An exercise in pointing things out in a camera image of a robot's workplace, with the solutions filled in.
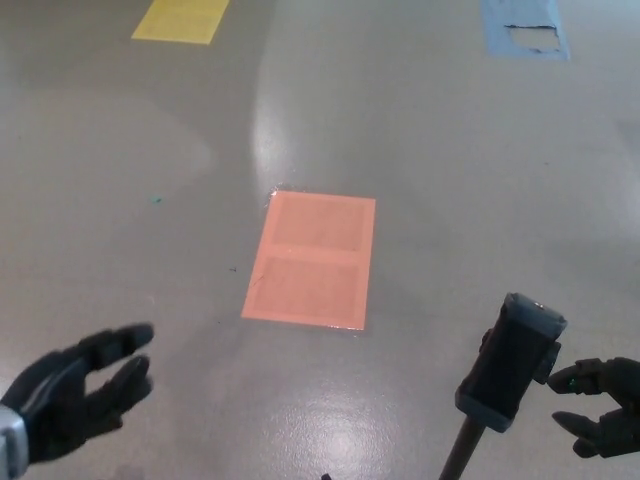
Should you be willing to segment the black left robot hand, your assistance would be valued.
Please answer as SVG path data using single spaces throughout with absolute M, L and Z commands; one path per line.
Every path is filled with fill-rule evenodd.
M 1 405 L 24 424 L 30 464 L 58 460 L 123 426 L 124 415 L 152 392 L 150 359 L 137 351 L 153 337 L 150 323 L 103 330 L 18 375 Z

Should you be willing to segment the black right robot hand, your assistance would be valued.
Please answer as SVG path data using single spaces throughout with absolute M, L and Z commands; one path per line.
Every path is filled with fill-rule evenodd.
M 552 374 L 547 381 L 557 394 L 606 393 L 619 405 L 597 422 L 571 412 L 558 411 L 552 418 L 575 437 L 573 451 L 583 459 L 611 458 L 639 451 L 639 363 L 616 357 L 578 360 Z

